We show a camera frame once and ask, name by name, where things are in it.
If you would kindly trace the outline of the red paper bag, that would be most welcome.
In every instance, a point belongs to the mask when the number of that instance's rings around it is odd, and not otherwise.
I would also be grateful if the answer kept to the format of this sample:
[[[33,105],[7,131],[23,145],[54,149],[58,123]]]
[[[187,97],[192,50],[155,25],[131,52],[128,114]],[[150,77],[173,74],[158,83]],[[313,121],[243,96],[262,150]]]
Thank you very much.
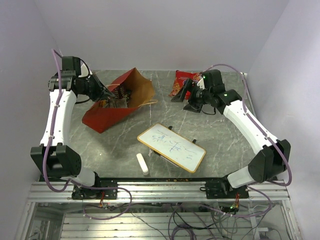
[[[115,98],[99,100],[82,117],[82,123],[103,133],[142,106],[151,105],[155,90],[152,81],[136,69],[125,72],[107,86]]]

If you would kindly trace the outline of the red candy snack bag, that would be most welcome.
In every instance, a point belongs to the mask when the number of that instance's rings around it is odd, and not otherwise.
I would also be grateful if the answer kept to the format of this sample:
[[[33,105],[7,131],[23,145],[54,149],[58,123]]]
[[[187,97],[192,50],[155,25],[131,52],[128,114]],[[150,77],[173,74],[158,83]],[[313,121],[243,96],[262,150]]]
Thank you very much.
[[[199,72],[186,72],[186,71],[175,71],[175,80],[173,82],[172,90],[169,94],[170,97],[174,97],[184,86],[188,79],[192,79],[194,82],[198,82],[201,78]]]

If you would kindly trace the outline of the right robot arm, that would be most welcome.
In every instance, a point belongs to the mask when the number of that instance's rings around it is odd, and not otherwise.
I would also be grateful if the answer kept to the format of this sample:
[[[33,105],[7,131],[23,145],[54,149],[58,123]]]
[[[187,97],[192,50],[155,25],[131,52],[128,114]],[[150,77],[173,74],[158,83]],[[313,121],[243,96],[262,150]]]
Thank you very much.
[[[291,184],[290,143],[271,134],[248,110],[245,98],[236,90],[226,89],[218,69],[200,72],[198,81],[188,78],[171,101],[183,102],[187,93],[190,95],[184,110],[200,113],[204,105],[210,105],[238,128],[255,153],[246,167],[227,175],[227,182],[220,186],[224,197],[233,197],[238,188],[245,185],[271,182],[273,177],[283,172],[288,173],[288,180],[282,186]]]

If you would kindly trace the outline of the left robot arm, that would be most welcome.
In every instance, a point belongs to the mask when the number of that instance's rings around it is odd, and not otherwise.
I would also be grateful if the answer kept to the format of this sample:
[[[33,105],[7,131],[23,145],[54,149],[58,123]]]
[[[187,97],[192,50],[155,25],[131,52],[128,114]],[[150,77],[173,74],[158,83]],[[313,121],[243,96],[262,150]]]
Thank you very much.
[[[50,107],[46,128],[39,146],[31,148],[30,156],[52,191],[65,190],[50,183],[51,179],[59,179],[84,188],[89,198],[96,199],[102,193],[98,175],[85,168],[80,155],[69,146],[72,112],[79,95],[93,102],[110,100],[115,95],[91,70],[84,74],[82,66],[85,65],[75,56],[63,56],[56,65],[57,73],[48,82]]]

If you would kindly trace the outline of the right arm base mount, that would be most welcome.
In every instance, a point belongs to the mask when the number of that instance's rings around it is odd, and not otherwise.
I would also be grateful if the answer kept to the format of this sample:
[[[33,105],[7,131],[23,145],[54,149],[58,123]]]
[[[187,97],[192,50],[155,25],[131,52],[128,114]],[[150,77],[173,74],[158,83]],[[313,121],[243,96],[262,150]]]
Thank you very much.
[[[207,199],[248,199],[249,193],[247,186],[234,188],[230,185],[226,178],[210,178],[205,181],[204,186],[199,188],[200,191],[205,192]]]

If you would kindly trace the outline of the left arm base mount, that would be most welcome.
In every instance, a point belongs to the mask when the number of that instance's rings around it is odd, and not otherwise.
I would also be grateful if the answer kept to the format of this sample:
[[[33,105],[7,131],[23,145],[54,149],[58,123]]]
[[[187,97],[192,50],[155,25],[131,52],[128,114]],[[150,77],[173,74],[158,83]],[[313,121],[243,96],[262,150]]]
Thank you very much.
[[[72,200],[115,200],[118,195],[118,184],[113,180],[101,180],[97,185],[97,189],[86,188],[74,185],[71,199]]]

